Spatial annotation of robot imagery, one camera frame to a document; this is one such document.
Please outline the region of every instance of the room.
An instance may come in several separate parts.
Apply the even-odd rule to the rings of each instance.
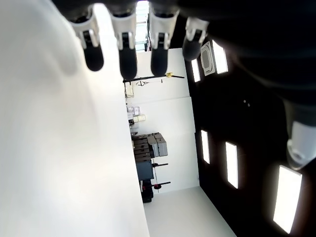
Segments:
[[[147,1],[136,7],[138,70],[127,80],[112,16],[93,7],[96,71],[51,1],[1,15],[14,50],[1,61],[0,236],[315,236],[316,161],[289,164],[282,99],[216,37],[185,60],[183,15],[155,77]]]

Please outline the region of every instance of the robotic hand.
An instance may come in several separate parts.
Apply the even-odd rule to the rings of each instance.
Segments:
[[[93,4],[106,5],[118,42],[124,80],[137,73],[135,50],[137,0],[53,0],[81,40],[88,68],[98,71],[104,61]],[[287,158],[300,169],[316,157],[316,25],[313,2],[291,6],[265,0],[150,0],[151,70],[162,76],[179,13],[188,18],[183,55],[198,57],[207,32],[236,55],[236,62],[284,102],[287,118]]]

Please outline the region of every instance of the white wall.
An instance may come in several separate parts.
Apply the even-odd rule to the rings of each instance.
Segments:
[[[153,76],[150,68],[151,52],[137,53],[137,78]],[[184,98],[189,95],[187,73],[182,56],[181,48],[173,48],[168,51],[168,68],[167,72],[172,72],[175,76],[182,78],[161,78],[142,80],[149,82],[145,86],[136,85],[134,81],[134,98],[129,98],[128,103],[139,104],[153,101],[170,100]]]
[[[155,195],[144,207],[151,237],[236,237],[200,187]]]
[[[105,66],[92,73],[51,1],[1,3],[1,237],[149,236],[116,40],[98,13]]]
[[[153,75],[150,59],[151,52],[137,54],[138,77]],[[145,86],[133,82],[134,97],[127,99],[128,106],[139,106],[141,114],[146,115],[146,121],[139,122],[135,130],[139,134],[160,132],[167,142],[168,156],[155,158],[156,163],[169,164],[157,167],[157,179],[152,180],[171,182],[160,193],[199,186],[194,116],[181,48],[169,50],[167,72],[185,78],[142,80],[149,82]]]

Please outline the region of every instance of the black ceiling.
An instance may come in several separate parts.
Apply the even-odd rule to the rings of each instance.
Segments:
[[[182,46],[185,21],[177,22],[173,47]],[[273,222],[278,167],[288,166],[283,102],[236,66],[229,52],[226,56],[229,71],[206,77],[198,58],[201,81],[197,83],[191,63],[186,62],[200,185],[238,237],[289,236]],[[208,132],[210,164],[202,157],[201,129]],[[237,190],[226,181],[226,141],[238,147]],[[300,171],[302,187],[290,236],[316,236],[315,170],[314,160]]]

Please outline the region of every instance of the ceiling light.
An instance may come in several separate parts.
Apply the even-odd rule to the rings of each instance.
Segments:
[[[224,49],[213,41],[213,50],[217,74],[228,72],[227,60]]]
[[[273,221],[288,234],[291,232],[294,221],[301,181],[300,173],[280,165]]]
[[[198,71],[198,61],[195,59],[193,61],[191,61],[192,64],[192,69],[193,69],[193,77],[194,77],[194,81],[200,81],[201,78],[199,77],[199,71]]]
[[[208,150],[208,138],[207,138],[207,132],[201,131],[202,134],[202,149],[203,149],[203,159],[210,163],[209,161],[209,150]]]
[[[226,142],[227,180],[238,189],[237,146]]]

